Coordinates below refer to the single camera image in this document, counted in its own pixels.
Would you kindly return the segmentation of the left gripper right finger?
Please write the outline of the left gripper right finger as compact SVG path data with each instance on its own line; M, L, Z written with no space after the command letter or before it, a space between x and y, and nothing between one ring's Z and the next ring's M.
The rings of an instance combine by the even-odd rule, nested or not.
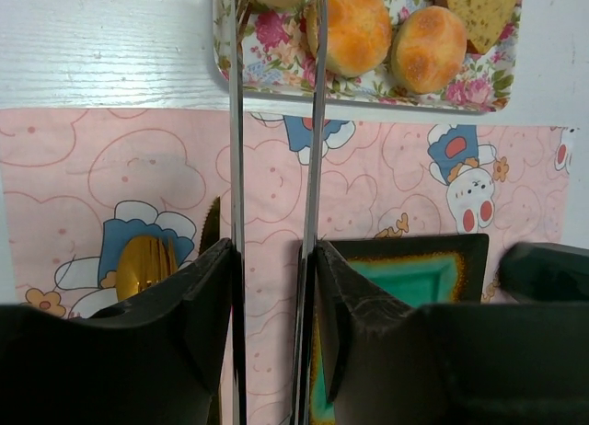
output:
M584 424L588 300L414 308L318 248L318 334L339 424Z

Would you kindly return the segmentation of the silver metal tongs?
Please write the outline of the silver metal tongs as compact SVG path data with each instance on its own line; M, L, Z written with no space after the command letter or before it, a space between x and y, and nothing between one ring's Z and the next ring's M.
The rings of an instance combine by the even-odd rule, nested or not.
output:
M243 156L243 52L242 40L253 0L230 0L230 178L232 241L232 345L233 418L246 424L246 331L245 331L245 219ZM306 185L304 235L297 272L293 376L290 416L285 424L308 424L312 357L314 292L317 266L318 210L326 107L328 50L328 0L315 0L317 20L316 77L313 96L312 142Z

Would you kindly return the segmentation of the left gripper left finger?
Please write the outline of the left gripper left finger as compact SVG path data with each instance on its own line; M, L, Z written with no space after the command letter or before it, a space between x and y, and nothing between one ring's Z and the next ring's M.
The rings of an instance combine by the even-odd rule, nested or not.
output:
M220 383L231 243L90 318L1 309L5 424L203 424Z

